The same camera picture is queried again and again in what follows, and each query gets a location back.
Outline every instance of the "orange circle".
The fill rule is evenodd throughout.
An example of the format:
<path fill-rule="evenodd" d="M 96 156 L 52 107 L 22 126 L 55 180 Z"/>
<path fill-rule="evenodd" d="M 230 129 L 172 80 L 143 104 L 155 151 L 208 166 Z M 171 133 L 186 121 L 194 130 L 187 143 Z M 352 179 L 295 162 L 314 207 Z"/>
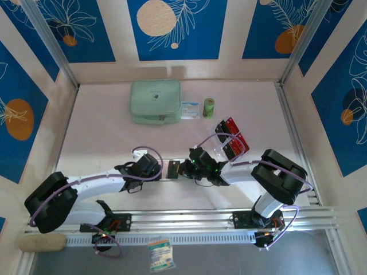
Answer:
<path fill-rule="evenodd" d="M 76 44 L 78 43 L 78 41 L 76 41 L 74 36 L 64 36 L 63 37 L 63 41 L 65 44 L 67 44 L 69 47 L 74 47 L 76 46 Z"/>
<path fill-rule="evenodd" d="M 8 115 L 5 120 L 8 133 L 17 140 L 27 140 L 34 125 L 33 110 L 29 103 L 23 99 L 10 100 L 5 113 Z"/>
<path fill-rule="evenodd" d="M 275 50 L 281 54 L 292 53 L 303 29 L 303 25 L 296 25 L 292 29 L 282 32 L 276 39 Z"/>
<path fill-rule="evenodd" d="M 353 112 L 350 109 L 345 109 L 342 112 L 341 120 L 344 125 L 350 125 L 353 122 Z"/>

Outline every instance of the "beige circle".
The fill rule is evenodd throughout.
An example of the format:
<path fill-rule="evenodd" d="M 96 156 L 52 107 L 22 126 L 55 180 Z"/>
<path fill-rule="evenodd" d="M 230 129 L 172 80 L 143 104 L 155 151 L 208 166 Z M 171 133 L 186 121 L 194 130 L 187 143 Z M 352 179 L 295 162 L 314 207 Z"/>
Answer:
<path fill-rule="evenodd" d="M 149 0 L 136 15 L 138 25 L 148 36 L 164 36 L 176 25 L 173 9 L 162 0 Z"/>
<path fill-rule="evenodd" d="M 14 4 L 18 5 L 18 6 L 21 5 L 21 0 L 10 0 L 10 2 L 12 2 L 12 3 L 14 3 Z"/>
<path fill-rule="evenodd" d="M 271 2 L 273 2 L 273 0 L 260 0 L 260 4 L 263 6 L 269 5 Z"/>

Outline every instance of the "white floor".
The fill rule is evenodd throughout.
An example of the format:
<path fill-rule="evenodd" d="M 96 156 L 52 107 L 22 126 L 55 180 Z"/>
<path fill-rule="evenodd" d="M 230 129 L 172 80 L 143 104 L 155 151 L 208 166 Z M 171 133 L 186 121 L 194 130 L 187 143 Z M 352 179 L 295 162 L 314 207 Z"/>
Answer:
<path fill-rule="evenodd" d="M 205 98 L 215 99 L 212 119 L 134 124 L 128 112 L 130 82 L 82 85 L 57 170 L 65 176 L 107 171 L 132 161 L 131 149 L 139 145 L 154 147 L 163 158 L 187 158 L 189 148 L 203 141 L 209 130 L 227 116 L 234 118 L 250 146 L 246 160 L 259 159 L 272 148 L 297 162 L 272 82 L 201 80 L 181 84 L 183 101 L 199 102 L 201 109 Z M 203 147 L 213 152 L 212 144 Z M 185 179 L 145 183 L 136 194 L 104 194 L 98 199 L 105 200 L 113 210 L 217 209 L 251 207 L 263 192 L 257 182 L 205 188 Z M 300 195 L 296 204 L 308 206 L 307 195 Z"/>

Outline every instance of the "mint green pouch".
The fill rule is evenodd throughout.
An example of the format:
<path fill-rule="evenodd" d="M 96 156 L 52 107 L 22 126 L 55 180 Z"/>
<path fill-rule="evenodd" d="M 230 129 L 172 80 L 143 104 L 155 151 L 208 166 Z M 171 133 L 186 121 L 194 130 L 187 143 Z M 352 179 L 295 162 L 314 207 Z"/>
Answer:
<path fill-rule="evenodd" d="M 181 85 L 178 80 L 138 80 L 131 85 L 131 120 L 142 124 L 176 123 L 181 119 Z"/>

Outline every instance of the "white wall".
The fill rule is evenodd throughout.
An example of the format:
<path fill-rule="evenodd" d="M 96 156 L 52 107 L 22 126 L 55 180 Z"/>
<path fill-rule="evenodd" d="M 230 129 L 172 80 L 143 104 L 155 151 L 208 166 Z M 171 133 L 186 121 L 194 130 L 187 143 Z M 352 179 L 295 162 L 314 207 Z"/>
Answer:
<path fill-rule="evenodd" d="M 127 0 L 97 0 L 116 63 L 78 63 L 71 67 L 81 83 L 142 78 L 278 80 L 288 59 L 242 60 L 258 0 L 228 0 L 218 60 L 140 62 Z"/>
<path fill-rule="evenodd" d="M 49 99 L 20 183 L 0 176 L 0 216 L 6 218 L 0 236 L 0 273 L 5 275 L 14 274 L 18 268 L 18 240 L 29 218 L 24 200 L 52 169 L 75 92 L 62 73 L 53 82 L 1 8 L 0 41 Z"/>
<path fill-rule="evenodd" d="M 367 166 L 343 178 L 311 93 L 366 19 L 366 1 L 353 0 L 306 76 L 303 78 L 297 68 L 285 86 L 323 202 L 339 211 L 356 274 L 366 274 L 367 270 L 367 235 L 356 214 L 366 207 Z"/>

